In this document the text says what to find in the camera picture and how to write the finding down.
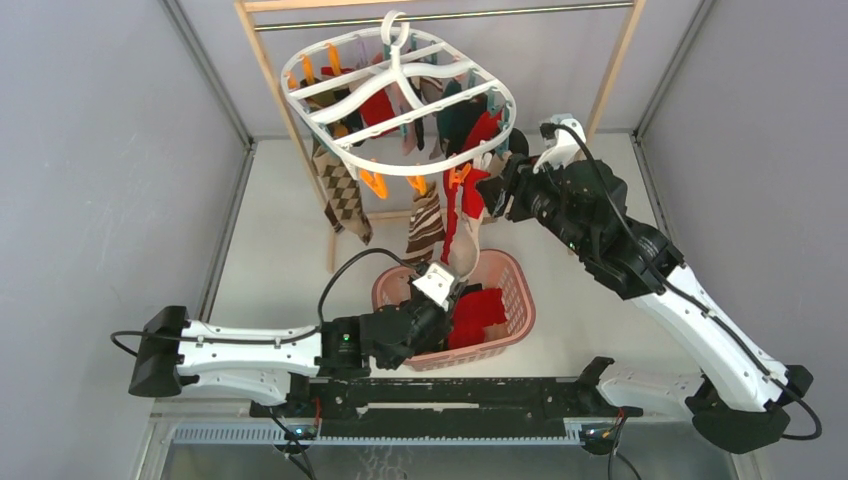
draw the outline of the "pink basket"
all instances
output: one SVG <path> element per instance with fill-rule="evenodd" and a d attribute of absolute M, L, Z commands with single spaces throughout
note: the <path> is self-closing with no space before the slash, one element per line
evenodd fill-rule
<path fill-rule="evenodd" d="M 374 309 L 408 300 L 411 273 L 412 270 L 406 267 L 395 267 L 380 275 L 371 292 Z M 533 304 L 533 297 L 530 296 L 530 289 L 527 288 L 527 280 L 524 279 L 521 267 L 512 256 L 500 250 L 481 251 L 480 262 L 468 283 L 482 283 L 483 288 L 503 290 L 509 336 L 471 347 L 418 355 L 404 362 L 405 365 L 421 372 L 494 357 L 530 333 L 536 321 L 536 306 Z"/>

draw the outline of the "hanger hook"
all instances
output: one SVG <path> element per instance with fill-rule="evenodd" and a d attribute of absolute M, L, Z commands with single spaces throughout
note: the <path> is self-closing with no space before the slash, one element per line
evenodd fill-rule
<path fill-rule="evenodd" d="M 380 38 L 383 40 L 384 45 L 400 48 L 409 38 L 409 22 L 401 22 L 400 35 L 398 35 L 397 39 L 392 42 L 392 24 L 395 22 L 395 19 L 401 15 L 405 15 L 405 13 L 397 10 L 391 10 L 385 17 L 383 17 L 383 24 L 380 27 Z"/>

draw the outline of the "white table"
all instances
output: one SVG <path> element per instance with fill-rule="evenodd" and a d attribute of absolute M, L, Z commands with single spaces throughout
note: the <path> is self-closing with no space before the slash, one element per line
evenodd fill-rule
<path fill-rule="evenodd" d="M 531 151 L 541 141 L 530 138 Z M 593 152 L 629 186 L 628 214 L 653 223 L 653 214 L 630 139 L 626 134 L 598 135 Z M 405 181 L 389 185 L 391 201 L 408 202 Z M 366 210 L 382 206 L 366 193 Z M 326 253 L 328 223 L 316 205 L 306 172 L 290 141 L 266 140 L 258 145 L 211 321 L 233 327 L 286 328 L 316 324 L 316 304 L 330 274 Z M 369 247 L 403 252 L 406 220 L 374 225 Z M 374 370 L 375 377 L 527 377 L 576 376 L 595 356 L 666 372 L 695 372 L 691 357 L 656 322 L 595 283 L 576 257 L 535 222 L 500 220 L 484 226 L 483 248 L 498 248 L 521 264 L 534 298 L 537 316 L 530 334 L 498 357 L 446 369 L 418 373 L 408 367 Z M 363 248 L 350 233 L 338 245 L 338 263 Z M 325 306 L 327 321 L 372 311 L 371 287 L 393 266 L 370 256 L 352 267 L 336 284 Z"/>

